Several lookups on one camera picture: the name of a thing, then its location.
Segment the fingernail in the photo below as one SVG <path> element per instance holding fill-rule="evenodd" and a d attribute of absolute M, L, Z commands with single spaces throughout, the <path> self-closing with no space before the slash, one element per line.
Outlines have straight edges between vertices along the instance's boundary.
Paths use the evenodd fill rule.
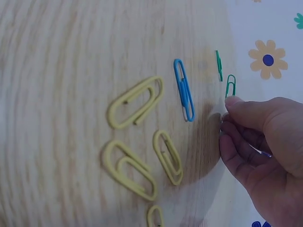
<path fill-rule="evenodd" d="M 232 106 L 232 105 L 234 105 L 235 103 L 238 103 L 238 102 L 243 102 L 243 100 L 240 99 L 240 98 L 237 97 L 237 96 L 228 96 L 228 97 L 225 99 L 225 105 L 226 105 L 226 106 Z"/>

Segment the yellow paper clip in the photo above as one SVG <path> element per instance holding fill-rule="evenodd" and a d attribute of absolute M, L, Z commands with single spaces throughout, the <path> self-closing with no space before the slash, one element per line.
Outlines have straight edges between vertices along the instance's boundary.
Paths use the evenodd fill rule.
<path fill-rule="evenodd" d="M 155 88 L 150 84 L 153 81 L 157 81 L 159 83 L 159 94 L 155 95 Z M 115 119 L 115 113 L 117 108 L 121 104 L 128 104 L 134 99 L 136 99 L 140 94 L 142 94 L 145 90 L 148 90 L 150 92 L 150 98 L 149 100 L 133 115 L 131 115 L 129 118 L 124 120 L 123 122 L 119 123 Z M 160 99 L 163 97 L 164 86 L 163 86 L 163 79 L 159 76 L 154 76 L 147 78 L 140 84 L 133 87 L 131 90 L 120 96 L 116 101 L 114 101 L 107 112 L 107 120 L 109 125 L 114 129 L 122 129 L 132 122 L 134 124 L 140 124 L 144 118 L 147 116 L 147 114 L 151 111 L 152 108 L 155 107 L 155 105 L 160 101 Z"/>
<path fill-rule="evenodd" d="M 126 154 L 125 157 L 121 158 L 117 163 L 117 169 L 111 164 L 111 153 L 113 151 L 113 148 L 117 147 L 122 152 Z M 137 195 L 143 197 L 144 199 L 148 201 L 154 201 L 157 197 L 158 191 L 157 191 L 157 183 L 153 176 L 150 174 L 150 168 L 147 164 L 145 164 L 141 159 L 133 153 L 130 148 L 128 148 L 123 142 L 119 140 L 113 140 L 110 143 L 107 144 L 105 147 L 105 151 L 103 154 L 103 160 L 104 160 L 104 166 L 108 170 L 108 172 L 111 174 L 111 176 L 118 181 L 120 184 L 122 184 L 127 189 L 133 191 Z M 124 163 L 128 163 L 132 165 L 139 173 L 141 173 L 143 176 L 146 177 L 151 182 L 152 185 L 152 194 L 148 195 L 146 193 L 146 189 L 134 182 L 133 180 L 130 180 L 127 178 L 122 170 L 122 165 Z"/>
<path fill-rule="evenodd" d="M 163 137 L 165 145 L 166 145 L 167 149 L 169 150 L 169 153 L 172 157 L 173 162 L 176 164 L 177 169 L 175 169 L 169 156 L 166 153 L 160 151 L 160 148 L 159 148 L 159 137 L 160 136 Z M 181 163 L 180 156 L 179 156 L 175 146 L 173 145 L 169 135 L 167 134 L 167 132 L 164 130 L 159 130 L 159 131 L 155 132 L 153 139 L 152 139 L 152 145 L 153 145 L 153 149 L 155 150 L 170 181 L 173 183 L 173 185 L 179 185 L 183 179 L 182 163 Z"/>
<path fill-rule="evenodd" d="M 154 205 L 152 206 L 148 212 L 147 212 L 147 226 L 148 227 L 154 227 L 154 222 L 152 221 L 152 214 L 154 213 L 155 210 L 158 210 L 159 216 L 160 216 L 160 224 L 158 224 L 158 227 L 165 227 L 164 225 L 164 218 L 163 218 L 163 213 L 162 213 L 162 209 L 161 207 L 159 207 L 158 205 Z"/>

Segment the flower print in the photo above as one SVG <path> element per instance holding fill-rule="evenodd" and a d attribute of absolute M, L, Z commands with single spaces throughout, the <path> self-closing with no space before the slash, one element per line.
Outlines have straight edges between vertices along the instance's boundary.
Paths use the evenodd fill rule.
<path fill-rule="evenodd" d="M 262 79 L 269 79 L 270 75 L 280 79 L 281 70 L 288 69 L 287 62 L 281 59 L 285 57 L 285 50 L 276 49 L 276 43 L 272 40 L 268 40 L 266 45 L 261 40 L 257 40 L 256 47 L 258 50 L 249 51 L 249 56 L 256 60 L 250 65 L 251 70 L 261 71 Z"/>
<path fill-rule="evenodd" d="M 298 17 L 294 18 L 294 21 L 298 23 L 297 28 L 303 29 L 303 16 L 300 13 L 297 13 L 297 16 Z"/>

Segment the paper clip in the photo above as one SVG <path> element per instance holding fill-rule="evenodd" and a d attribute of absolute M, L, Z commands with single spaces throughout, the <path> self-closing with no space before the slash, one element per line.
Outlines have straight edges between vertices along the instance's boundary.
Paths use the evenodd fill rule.
<path fill-rule="evenodd" d="M 230 82 L 230 77 L 233 77 L 234 82 Z M 228 96 L 228 92 L 229 92 L 229 85 L 232 84 L 232 95 L 235 96 L 236 95 L 236 78 L 234 75 L 230 74 L 227 78 L 227 84 L 226 84 L 226 92 L 225 92 L 225 98 L 227 98 Z"/>
<path fill-rule="evenodd" d="M 178 64 L 181 67 L 183 78 L 181 78 L 180 75 L 179 75 Z M 184 110 L 183 110 L 184 119 L 185 119 L 186 122 L 187 121 L 192 122 L 195 119 L 195 107 L 194 107 L 194 104 L 193 104 L 193 100 L 191 98 L 185 68 L 184 68 L 183 62 L 180 59 L 175 59 L 175 61 L 174 61 L 174 70 L 175 70 L 178 90 L 179 90 L 179 94 L 180 94 L 181 104 L 183 106 L 182 110 L 183 110 L 183 108 L 185 108 L 185 111 L 186 111 L 187 119 L 185 118 Z M 191 117 L 190 117 L 190 114 L 189 114 L 188 102 L 190 102 L 191 113 L 192 113 Z"/>
<path fill-rule="evenodd" d="M 220 81 L 223 81 L 223 73 L 222 73 L 222 62 L 221 62 L 221 58 L 219 55 L 219 51 L 216 51 L 216 56 L 217 56 L 217 65 L 218 65 L 218 71 L 220 74 Z"/>
<path fill-rule="evenodd" d="M 147 227 L 154 227 L 155 226 L 153 218 L 152 218 L 152 214 L 154 213 L 155 210 L 158 210 L 158 213 L 159 213 L 159 216 L 160 216 L 160 222 L 161 222 L 157 226 L 158 227 L 165 227 L 162 209 L 158 205 L 153 205 L 151 208 L 149 208 L 149 210 L 147 212 Z"/>
<path fill-rule="evenodd" d="M 175 163 L 175 166 L 177 166 L 177 169 L 174 167 L 172 164 L 169 156 L 165 153 L 162 152 L 159 148 L 159 137 L 162 136 L 164 139 L 164 143 L 172 157 L 172 161 Z M 155 150 L 159 161 L 161 162 L 168 178 L 172 182 L 173 185 L 179 185 L 183 179 L 183 168 L 182 168 L 182 163 L 180 156 L 173 145 L 168 133 L 164 130 L 159 130 L 155 132 L 153 138 L 152 138 L 152 145 L 153 149 Z"/>
<path fill-rule="evenodd" d="M 150 84 L 153 81 L 157 81 L 159 83 L 159 94 L 158 96 L 155 95 L 155 89 Z M 139 109 L 137 112 L 135 112 L 133 115 L 131 115 L 129 118 L 124 120 L 121 123 L 118 123 L 115 119 L 115 113 L 117 108 L 121 104 L 128 104 L 134 99 L 136 99 L 140 94 L 142 94 L 145 90 L 148 90 L 150 92 L 150 98 L 149 100 Z M 135 125 L 140 124 L 144 118 L 148 115 L 148 113 L 151 111 L 152 108 L 155 107 L 155 105 L 160 101 L 160 99 L 163 97 L 163 79 L 159 76 L 154 76 L 147 78 L 140 84 L 133 87 L 131 90 L 120 96 L 116 101 L 114 101 L 108 111 L 107 111 L 107 121 L 109 125 L 114 129 L 122 129 L 132 122 Z"/>
<path fill-rule="evenodd" d="M 126 154 L 125 157 L 121 158 L 117 163 L 117 169 L 111 164 L 111 153 L 113 151 L 113 148 L 117 147 L 122 152 Z M 157 191 L 157 183 L 153 176 L 150 174 L 150 168 L 147 164 L 145 164 L 141 159 L 133 153 L 130 148 L 128 148 L 123 142 L 119 140 L 113 140 L 110 143 L 107 144 L 104 154 L 103 154 L 103 160 L 104 160 L 104 166 L 107 169 L 107 171 L 111 174 L 111 176 L 118 181 L 120 184 L 122 184 L 127 189 L 131 190 L 132 192 L 136 193 L 137 195 L 143 197 L 144 199 L 148 201 L 154 201 L 157 197 L 158 191 Z M 152 195 L 148 195 L 146 193 L 146 189 L 134 182 L 133 180 L 130 180 L 124 175 L 124 172 L 122 170 L 122 165 L 124 163 L 128 163 L 132 165 L 139 173 L 141 173 L 143 176 L 148 179 L 152 184 Z"/>

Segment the wooden table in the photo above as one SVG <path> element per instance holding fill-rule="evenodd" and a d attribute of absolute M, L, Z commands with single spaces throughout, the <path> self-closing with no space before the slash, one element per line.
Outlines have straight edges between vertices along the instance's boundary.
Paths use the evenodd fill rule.
<path fill-rule="evenodd" d="M 0 12 L 0 225 L 144 227 L 152 204 L 162 207 L 167 227 L 229 222 L 235 181 L 220 160 L 218 136 L 235 68 L 224 0 L 7 0 Z M 187 70 L 194 122 L 183 120 L 175 58 Z M 111 129 L 108 105 L 155 75 L 165 84 L 159 104 L 142 124 Z M 147 99 L 121 107 L 120 116 Z M 152 149 L 158 129 L 180 154 L 180 186 Z M 112 139 L 152 167 L 154 203 L 100 164 Z M 130 166 L 125 172 L 142 179 Z"/>

